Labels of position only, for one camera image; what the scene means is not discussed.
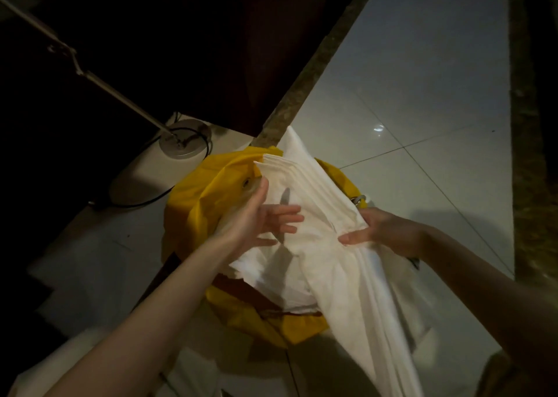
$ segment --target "round metal base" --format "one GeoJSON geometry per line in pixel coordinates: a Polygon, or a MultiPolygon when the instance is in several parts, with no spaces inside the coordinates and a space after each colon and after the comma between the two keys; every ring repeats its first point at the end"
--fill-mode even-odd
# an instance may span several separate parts
{"type": "MultiPolygon", "coordinates": [[[[187,119],[178,121],[169,126],[171,130],[181,127],[195,130],[203,134],[208,142],[211,142],[211,128],[207,124],[198,120],[187,119]]],[[[188,159],[206,151],[207,145],[205,141],[195,132],[191,130],[174,130],[173,133],[178,136],[178,140],[165,132],[161,134],[161,139],[159,139],[161,150],[169,158],[188,159]]]]}

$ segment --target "metal rod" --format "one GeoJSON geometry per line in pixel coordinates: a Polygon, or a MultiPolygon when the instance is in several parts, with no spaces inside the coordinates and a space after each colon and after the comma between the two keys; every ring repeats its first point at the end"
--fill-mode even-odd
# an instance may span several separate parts
{"type": "Polygon", "coordinates": [[[111,85],[109,85],[108,83],[104,82],[103,80],[101,80],[99,77],[97,77],[96,75],[94,75],[91,71],[83,71],[81,69],[81,67],[79,66],[78,63],[78,59],[76,57],[77,52],[74,48],[68,46],[66,43],[64,43],[63,41],[61,41],[58,36],[56,35],[56,33],[54,31],[52,31],[50,29],[50,27],[48,27],[47,25],[45,25],[41,20],[37,19],[34,15],[23,11],[22,9],[18,8],[17,6],[15,6],[14,4],[12,4],[9,0],[0,0],[0,3],[4,4],[6,7],[9,8],[9,10],[11,10],[13,13],[15,13],[17,16],[19,16],[20,18],[22,18],[23,20],[25,20],[27,23],[29,23],[30,25],[32,25],[33,27],[35,27],[37,30],[39,30],[41,33],[45,34],[45,36],[49,37],[51,40],[57,42],[60,46],[62,46],[63,48],[67,49],[68,53],[70,54],[70,57],[72,58],[72,61],[74,63],[74,67],[75,67],[75,72],[77,75],[79,76],[84,76],[85,78],[87,78],[89,81],[91,81],[92,83],[96,84],[98,87],[100,87],[101,89],[103,89],[104,91],[106,91],[109,95],[111,95],[112,97],[118,99],[120,102],[122,102],[123,104],[125,104],[126,106],[128,106],[130,109],[132,109],[133,111],[135,111],[136,113],[138,113],[139,115],[141,115],[143,118],[145,118],[147,121],[149,121],[151,124],[155,125],[156,127],[158,127],[159,129],[163,130],[165,133],[170,134],[172,136],[174,136],[177,140],[178,137],[176,136],[175,133],[173,133],[169,127],[167,127],[166,125],[164,125],[162,122],[160,122],[159,120],[157,120],[156,118],[152,117],[150,114],[148,114],[147,112],[145,112],[143,109],[141,109],[138,105],[136,105],[134,102],[132,102],[130,99],[126,98],[122,93],[120,93],[118,90],[116,90],[114,87],[112,87],[111,85]]]}

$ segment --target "person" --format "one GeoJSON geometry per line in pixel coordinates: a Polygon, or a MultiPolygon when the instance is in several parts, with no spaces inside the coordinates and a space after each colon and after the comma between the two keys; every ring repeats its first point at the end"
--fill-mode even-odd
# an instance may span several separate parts
{"type": "MultiPolygon", "coordinates": [[[[275,240],[265,231],[295,233],[297,205],[266,205],[262,178],[226,230],[193,252],[104,341],[85,355],[46,394],[48,397],[145,395],[220,267],[254,246],[275,240]]],[[[511,358],[548,390],[558,388],[558,316],[515,283],[433,227],[371,208],[369,227],[339,237],[345,245],[375,241],[406,258],[420,258],[446,282],[511,358]]]]}

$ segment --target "hand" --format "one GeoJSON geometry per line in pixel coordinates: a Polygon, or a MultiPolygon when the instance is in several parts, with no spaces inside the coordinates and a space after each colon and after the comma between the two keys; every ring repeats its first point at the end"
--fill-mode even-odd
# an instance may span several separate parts
{"type": "Polygon", "coordinates": [[[228,263],[238,259],[253,247],[273,246],[277,240],[258,238],[262,232],[294,234],[297,228],[291,222],[303,222],[298,204],[263,204],[266,201],[269,181],[262,177],[260,186],[246,205],[234,216],[228,226],[219,233],[230,245],[228,263]]]}
{"type": "Polygon", "coordinates": [[[359,244],[365,241],[374,241],[405,258],[420,258],[425,239],[429,230],[428,225],[420,224],[393,213],[371,207],[359,210],[360,214],[369,225],[368,228],[349,232],[339,237],[343,244],[359,244]]]}

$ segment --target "yellow laundry bag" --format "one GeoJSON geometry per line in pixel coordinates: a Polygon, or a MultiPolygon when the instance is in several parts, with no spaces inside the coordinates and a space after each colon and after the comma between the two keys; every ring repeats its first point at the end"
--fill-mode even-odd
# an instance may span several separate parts
{"type": "MultiPolygon", "coordinates": [[[[262,161],[266,153],[283,155],[276,147],[247,147],[240,152],[211,155],[175,185],[164,210],[164,261],[173,252],[181,260],[186,259],[215,231],[220,217],[238,202],[246,185],[261,176],[254,162],[262,161]]],[[[360,195],[338,168],[317,161],[345,195],[360,195]]],[[[251,304],[213,285],[206,290],[205,297],[226,326],[284,349],[287,344],[298,344],[328,327],[322,315],[262,317],[251,304]]]]}

